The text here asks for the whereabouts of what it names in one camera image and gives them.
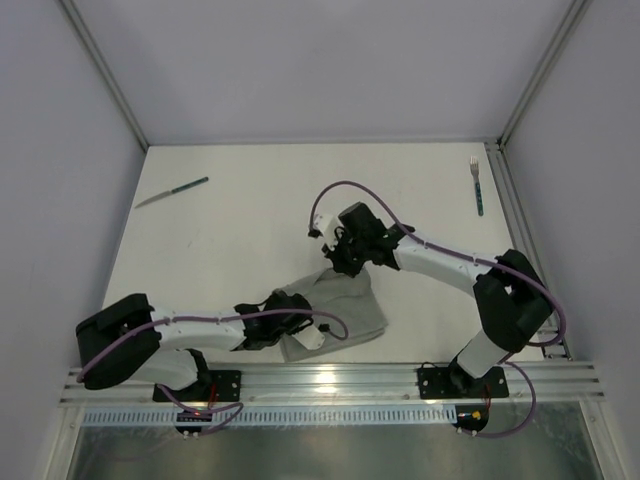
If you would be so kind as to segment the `grey cloth napkin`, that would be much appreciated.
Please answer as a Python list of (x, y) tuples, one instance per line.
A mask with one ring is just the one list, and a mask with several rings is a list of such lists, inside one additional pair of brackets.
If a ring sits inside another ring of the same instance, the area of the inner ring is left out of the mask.
[(351, 278), (328, 268), (298, 279), (282, 290), (289, 295), (302, 295), (314, 311), (331, 313), (342, 321), (337, 323), (324, 317), (314, 319), (310, 329), (315, 336), (320, 335), (317, 329), (321, 324), (330, 328), (317, 349), (307, 348), (311, 340), (308, 335), (304, 335), (302, 341), (284, 337), (280, 348), (287, 363), (316, 360), (370, 342), (382, 336), (388, 326), (372, 290), (371, 277), (365, 270)]

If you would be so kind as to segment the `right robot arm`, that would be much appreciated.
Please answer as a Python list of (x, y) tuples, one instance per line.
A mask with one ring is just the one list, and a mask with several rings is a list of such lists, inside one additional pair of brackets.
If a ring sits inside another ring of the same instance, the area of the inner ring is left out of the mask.
[(362, 202), (337, 216), (313, 215), (310, 231), (338, 273), (355, 277), (372, 263), (425, 275), (475, 300), (481, 328), (445, 369), (446, 391), (460, 396), (481, 390), (490, 370), (521, 352), (554, 312), (529, 260), (514, 249), (483, 258), (445, 248), (412, 226), (385, 226)]

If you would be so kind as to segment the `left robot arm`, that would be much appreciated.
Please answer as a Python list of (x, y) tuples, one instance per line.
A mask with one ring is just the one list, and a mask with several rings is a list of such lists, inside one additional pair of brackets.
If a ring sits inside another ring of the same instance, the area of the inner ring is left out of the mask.
[(156, 402), (203, 402), (218, 383), (206, 349), (259, 351), (313, 324), (306, 298), (282, 290), (260, 304), (209, 315), (180, 315), (152, 306), (144, 294), (131, 294), (77, 325), (77, 381), (103, 390), (136, 380), (154, 385)]

